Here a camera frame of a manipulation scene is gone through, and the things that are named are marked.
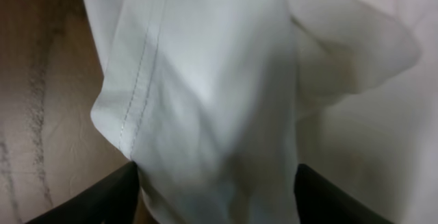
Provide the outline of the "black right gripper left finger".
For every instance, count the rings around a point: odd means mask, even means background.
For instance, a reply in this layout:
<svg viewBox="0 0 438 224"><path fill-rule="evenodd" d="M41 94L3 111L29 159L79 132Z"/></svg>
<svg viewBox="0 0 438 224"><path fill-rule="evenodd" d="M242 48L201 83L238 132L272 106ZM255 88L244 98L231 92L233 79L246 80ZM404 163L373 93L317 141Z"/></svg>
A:
<svg viewBox="0 0 438 224"><path fill-rule="evenodd" d="M139 192L134 162L120 167L62 205L28 224L129 224L134 220Z"/></svg>

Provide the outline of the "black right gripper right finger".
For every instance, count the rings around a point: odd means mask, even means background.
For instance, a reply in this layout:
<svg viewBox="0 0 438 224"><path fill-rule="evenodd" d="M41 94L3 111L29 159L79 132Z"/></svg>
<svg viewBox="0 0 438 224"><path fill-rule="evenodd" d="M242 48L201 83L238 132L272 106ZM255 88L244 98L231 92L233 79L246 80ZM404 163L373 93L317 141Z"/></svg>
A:
<svg viewBox="0 0 438 224"><path fill-rule="evenodd" d="M294 194L302 224L391 224L306 164L298 165Z"/></svg>

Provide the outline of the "white printed t-shirt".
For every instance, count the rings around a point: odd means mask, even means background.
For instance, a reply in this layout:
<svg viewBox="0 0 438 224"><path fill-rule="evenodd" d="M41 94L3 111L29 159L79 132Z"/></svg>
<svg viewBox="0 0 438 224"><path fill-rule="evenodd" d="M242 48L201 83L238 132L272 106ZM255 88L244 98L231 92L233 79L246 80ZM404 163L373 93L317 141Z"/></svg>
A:
<svg viewBox="0 0 438 224"><path fill-rule="evenodd" d="M437 0L84 0L96 129L159 223L302 223L306 164L378 220L418 221Z"/></svg>

